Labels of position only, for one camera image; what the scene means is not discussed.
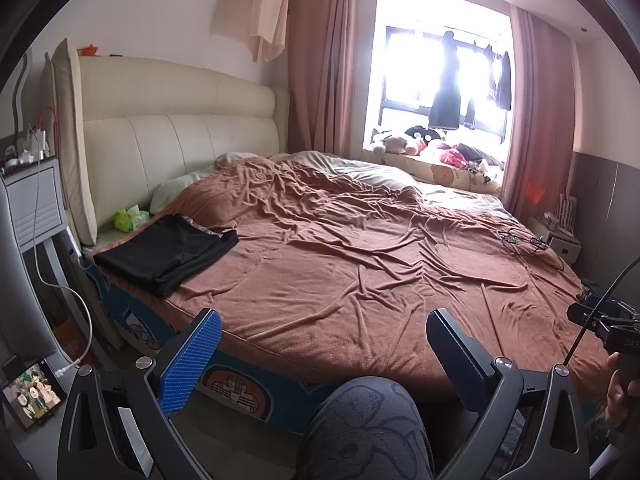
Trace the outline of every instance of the patterned pants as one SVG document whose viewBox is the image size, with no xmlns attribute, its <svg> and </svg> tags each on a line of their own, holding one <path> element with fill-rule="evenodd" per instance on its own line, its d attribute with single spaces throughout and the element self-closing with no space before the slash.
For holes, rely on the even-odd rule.
<svg viewBox="0 0 640 480">
<path fill-rule="evenodd" d="M 433 457 L 409 393 L 380 377 L 334 391 L 315 414 L 296 480 L 432 480 Z"/>
</svg>

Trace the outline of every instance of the headboard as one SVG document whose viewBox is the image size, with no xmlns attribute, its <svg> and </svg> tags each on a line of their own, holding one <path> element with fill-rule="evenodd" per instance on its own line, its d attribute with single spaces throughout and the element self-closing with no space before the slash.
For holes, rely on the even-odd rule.
<svg viewBox="0 0 640 480">
<path fill-rule="evenodd" d="M 226 152 L 286 152 L 289 91 L 220 72 L 136 57 L 81 57 L 68 40 L 46 60 L 45 127 L 60 160 L 70 224 L 94 245 L 123 207 L 210 166 Z"/>
</svg>

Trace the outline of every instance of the green tissue package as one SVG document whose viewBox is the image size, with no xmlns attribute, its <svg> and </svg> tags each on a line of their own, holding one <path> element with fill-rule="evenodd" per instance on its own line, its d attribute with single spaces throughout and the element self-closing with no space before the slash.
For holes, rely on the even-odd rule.
<svg viewBox="0 0 640 480">
<path fill-rule="evenodd" d="M 135 205 L 130 209 L 120 209 L 113 216 L 113 226 L 118 231 L 130 233 L 149 221 L 149 212 L 140 211 Z"/>
</svg>

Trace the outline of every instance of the wrinkled blanket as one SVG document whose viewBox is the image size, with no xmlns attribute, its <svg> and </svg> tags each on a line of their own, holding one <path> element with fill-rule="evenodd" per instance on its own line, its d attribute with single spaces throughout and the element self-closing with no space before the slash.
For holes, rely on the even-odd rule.
<svg viewBox="0 0 640 480">
<path fill-rule="evenodd" d="M 235 229 L 240 242 L 167 300 L 107 277 L 178 330 L 217 310 L 222 351 L 297 380 L 386 376 L 419 400 L 450 396 L 425 338 L 436 308 L 532 370 L 562 362 L 578 332 L 566 308 L 580 283 L 555 253 L 513 254 L 497 237 L 513 220 L 425 205 L 414 188 L 255 157 L 188 187 L 168 213 Z M 606 390 L 605 360 L 587 332 L 572 361 L 583 400 Z"/>
</svg>

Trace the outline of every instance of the gray pants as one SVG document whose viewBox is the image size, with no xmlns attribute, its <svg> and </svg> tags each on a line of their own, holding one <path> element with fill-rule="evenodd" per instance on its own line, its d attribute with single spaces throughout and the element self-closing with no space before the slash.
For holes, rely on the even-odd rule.
<svg viewBox="0 0 640 480">
<path fill-rule="evenodd" d="M 380 377 L 343 384 L 320 406 L 298 454 L 297 480 L 432 480 L 433 458 L 409 393 Z"/>
</svg>

